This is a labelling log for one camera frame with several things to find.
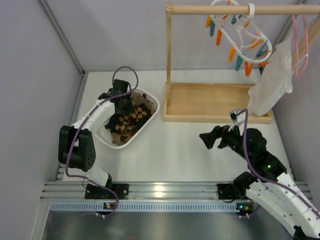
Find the brown argyle sock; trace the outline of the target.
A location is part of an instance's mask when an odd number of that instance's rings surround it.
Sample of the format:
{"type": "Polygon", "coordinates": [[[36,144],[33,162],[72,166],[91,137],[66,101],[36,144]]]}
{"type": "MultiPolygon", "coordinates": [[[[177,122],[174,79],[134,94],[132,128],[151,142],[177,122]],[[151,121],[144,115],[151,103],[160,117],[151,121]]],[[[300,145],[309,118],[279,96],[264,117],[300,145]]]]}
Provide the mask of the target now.
{"type": "Polygon", "coordinates": [[[149,110],[142,104],[136,107],[135,111],[129,115],[115,113],[104,128],[112,133],[131,133],[139,130],[152,117],[153,113],[153,109],[149,110]]]}
{"type": "Polygon", "coordinates": [[[135,105],[130,96],[121,96],[114,102],[115,111],[121,116],[127,116],[135,111],[135,105]]]}

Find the white clip sock hanger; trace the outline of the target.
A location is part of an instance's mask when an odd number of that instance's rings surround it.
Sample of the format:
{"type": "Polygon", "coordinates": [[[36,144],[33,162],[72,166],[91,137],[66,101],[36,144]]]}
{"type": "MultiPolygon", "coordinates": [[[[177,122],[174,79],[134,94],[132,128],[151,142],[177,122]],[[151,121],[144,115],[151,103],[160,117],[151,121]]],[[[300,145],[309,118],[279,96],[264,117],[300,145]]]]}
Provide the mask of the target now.
{"type": "Polygon", "coordinates": [[[273,47],[268,37],[254,22],[256,6],[253,3],[248,3],[247,6],[248,15],[208,15],[206,27],[211,37],[217,32],[217,46],[223,39],[230,44],[228,61],[231,63],[236,59],[235,70],[239,71],[244,67],[245,76],[249,77],[254,66],[261,68],[269,63],[273,47]]]}

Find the tan brown sock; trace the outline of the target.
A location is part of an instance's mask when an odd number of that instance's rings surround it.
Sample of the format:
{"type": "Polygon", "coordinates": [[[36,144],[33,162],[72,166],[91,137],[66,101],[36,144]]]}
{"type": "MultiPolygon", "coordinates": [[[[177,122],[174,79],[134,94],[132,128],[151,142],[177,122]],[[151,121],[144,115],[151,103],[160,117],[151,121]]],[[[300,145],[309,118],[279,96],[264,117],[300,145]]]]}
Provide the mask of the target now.
{"type": "Polygon", "coordinates": [[[145,105],[149,110],[154,108],[154,104],[148,101],[145,97],[143,97],[138,92],[132,92],[130,98],[133,100],[133,104],[138,107],[140,105],[145,105]]]}

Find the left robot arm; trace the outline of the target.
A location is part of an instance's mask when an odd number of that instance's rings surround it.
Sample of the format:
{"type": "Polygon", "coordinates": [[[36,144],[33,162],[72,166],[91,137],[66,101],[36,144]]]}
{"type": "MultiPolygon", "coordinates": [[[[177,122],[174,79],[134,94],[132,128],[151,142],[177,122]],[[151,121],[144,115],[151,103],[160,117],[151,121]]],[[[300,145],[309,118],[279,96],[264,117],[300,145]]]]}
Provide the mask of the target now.
{"type": "Polygon", "coordinates": [[[80,120],[71,126],[62,126],[59,131],[58,161],[65,165],[65,174],[69,178],[87,180],[115,199],[118,196],[112,190],[111,175],[96,163],[94,135],[104,121],[116,113],[117,107],[129,110],[133,90],[127,81],[113,80],[112,88],[102,93],[80,120]]]}

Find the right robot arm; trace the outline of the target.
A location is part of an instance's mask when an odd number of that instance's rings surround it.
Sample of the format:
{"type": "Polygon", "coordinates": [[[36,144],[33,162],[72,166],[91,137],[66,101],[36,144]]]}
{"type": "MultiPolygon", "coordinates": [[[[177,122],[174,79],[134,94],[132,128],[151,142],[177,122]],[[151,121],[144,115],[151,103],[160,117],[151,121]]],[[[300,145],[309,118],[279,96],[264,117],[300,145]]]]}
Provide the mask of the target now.
{"type": "Polygon", "coordinates": [[[267,140],[256,128],[244,134],[239,127],[216,126],[200,139],[207,149],[220,140],[219,149],[230,148],[247,161],[248,170],[230,184],[227,200],[249,199],[270,213],[294,240],[320,238],[320,212],[301,191],[286,167],[267,150],[267,140]]]}

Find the argyle socks in basket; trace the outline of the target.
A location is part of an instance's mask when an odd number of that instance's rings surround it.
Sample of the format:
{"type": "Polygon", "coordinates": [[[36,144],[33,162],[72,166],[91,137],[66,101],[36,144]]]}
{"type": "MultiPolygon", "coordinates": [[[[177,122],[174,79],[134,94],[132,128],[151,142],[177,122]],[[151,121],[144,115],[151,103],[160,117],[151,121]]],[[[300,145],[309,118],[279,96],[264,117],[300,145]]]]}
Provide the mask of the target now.
{"type": "Polygon", "coordinates": [[[130,132],[130,133],[116,133],[113,132],[111,134],[112,136],[112,143],[117,146],[123,146],[126,143],[128,143],[135,135],[136,131],[130,132]]]}

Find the pink clothes hanger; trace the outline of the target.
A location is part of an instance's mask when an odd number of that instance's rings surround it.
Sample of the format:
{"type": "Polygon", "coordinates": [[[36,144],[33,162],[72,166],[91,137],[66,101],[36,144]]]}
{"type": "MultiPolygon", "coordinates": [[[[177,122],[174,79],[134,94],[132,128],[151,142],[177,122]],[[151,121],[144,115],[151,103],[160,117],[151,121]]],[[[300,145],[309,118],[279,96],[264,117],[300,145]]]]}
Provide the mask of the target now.
{"type": "Polygon", "coordinates": [[[299,15],[297,18],[292,16],[292,29],[295,40],[295,64],[293,65],[293,73],[295,78],[298,79],[304,73],[309,63],[309,27],[307,23],[307,17],[305,15],[299,15]],[[302,18],[303,30],[304,30],[304,44],[298,42],[298,23],[299,19],[302,18]]]}

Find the wooden clothes rack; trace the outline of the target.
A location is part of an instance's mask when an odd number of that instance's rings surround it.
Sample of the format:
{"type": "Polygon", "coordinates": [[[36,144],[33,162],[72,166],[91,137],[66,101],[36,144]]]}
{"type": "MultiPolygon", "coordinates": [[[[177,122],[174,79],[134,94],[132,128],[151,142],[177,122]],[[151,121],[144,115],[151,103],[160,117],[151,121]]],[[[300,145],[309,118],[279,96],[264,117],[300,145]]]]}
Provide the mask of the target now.
{"type": "Polygon", "coordinates": [[[163,119],[166,122],[228,123],[232,107],[249,103],[251,84],[186,83],[171,81],[172,16],[239,14],[255,15],[318,15],[319,5],[174,5],[166,2],[166,84],[163,119]]]}

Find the white plastic laundry basket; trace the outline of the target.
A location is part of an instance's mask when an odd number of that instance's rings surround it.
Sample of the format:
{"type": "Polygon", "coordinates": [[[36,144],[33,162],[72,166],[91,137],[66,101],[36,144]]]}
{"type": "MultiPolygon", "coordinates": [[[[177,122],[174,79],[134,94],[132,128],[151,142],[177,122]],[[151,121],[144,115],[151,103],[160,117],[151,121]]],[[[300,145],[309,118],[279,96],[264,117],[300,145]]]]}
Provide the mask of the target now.
{"type": "Polygon", "coordinates": [[[95,137],[105,146],[120,150],[127,147],[147,127],[160,109],[159,101],[149,92],[137,88],[130,95],[134,111],[122,115],[116,111],[97,130],[95,137]]]}

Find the white cloth garment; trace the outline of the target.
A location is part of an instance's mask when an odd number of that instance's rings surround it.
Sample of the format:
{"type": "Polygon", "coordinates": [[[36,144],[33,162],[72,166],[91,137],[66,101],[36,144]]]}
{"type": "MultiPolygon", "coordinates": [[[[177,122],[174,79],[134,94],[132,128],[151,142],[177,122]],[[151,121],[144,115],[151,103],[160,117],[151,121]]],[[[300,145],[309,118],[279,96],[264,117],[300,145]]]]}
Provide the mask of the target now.
{"type": "Polygon", "coordinates": [[[260,80],[249,89],[247,109],[251,115],[265,115],[283,95],[293,91],[291,43],[292,38],[288,37],[276,45],[260,80]]]}

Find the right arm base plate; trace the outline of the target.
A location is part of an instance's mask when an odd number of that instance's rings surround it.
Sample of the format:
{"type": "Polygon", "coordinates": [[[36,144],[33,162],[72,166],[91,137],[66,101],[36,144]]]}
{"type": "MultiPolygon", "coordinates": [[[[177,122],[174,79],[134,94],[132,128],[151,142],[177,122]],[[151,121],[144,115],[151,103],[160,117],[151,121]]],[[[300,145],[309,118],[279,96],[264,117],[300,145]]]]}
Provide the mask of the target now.
{"type": "Polygon", "coordinates": [[[240,198],[238,189],[233,183],[217,184],[218,198],[224,201],[234,201],[240,198]]]}

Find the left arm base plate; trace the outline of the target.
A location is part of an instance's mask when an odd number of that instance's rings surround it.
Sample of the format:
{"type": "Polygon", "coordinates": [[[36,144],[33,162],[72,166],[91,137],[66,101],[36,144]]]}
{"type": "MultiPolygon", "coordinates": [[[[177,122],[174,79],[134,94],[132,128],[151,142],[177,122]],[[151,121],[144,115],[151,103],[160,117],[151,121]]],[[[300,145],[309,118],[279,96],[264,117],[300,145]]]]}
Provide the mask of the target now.
{"type": "MultiPolygon", "coordinates": [[[[129,185],[124,183],[114,183],[111,190],[118,196],[120,200],[125,199],[129,194],[129,185]]],[[[88,200],[115,200],[113,193],[99,186],[88,184],[85,190],[85,199],[88,200]]]]}

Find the aluminium mounting rail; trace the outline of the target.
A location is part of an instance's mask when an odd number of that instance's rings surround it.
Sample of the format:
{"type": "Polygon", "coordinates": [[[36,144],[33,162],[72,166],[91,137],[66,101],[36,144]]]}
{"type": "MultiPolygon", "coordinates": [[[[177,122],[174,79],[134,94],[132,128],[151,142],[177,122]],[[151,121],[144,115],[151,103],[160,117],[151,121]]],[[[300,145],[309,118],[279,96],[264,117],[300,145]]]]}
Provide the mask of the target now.
{"type": "Polygon", "coordinates": [[[223,212],[252,211],[250,199],[220,200],[217,184],[232,182],[114,182],[128,184],[125,199],[85,199],[88,183],[47,182],[40,200],[53,211],[117,212],[223,212]]]}

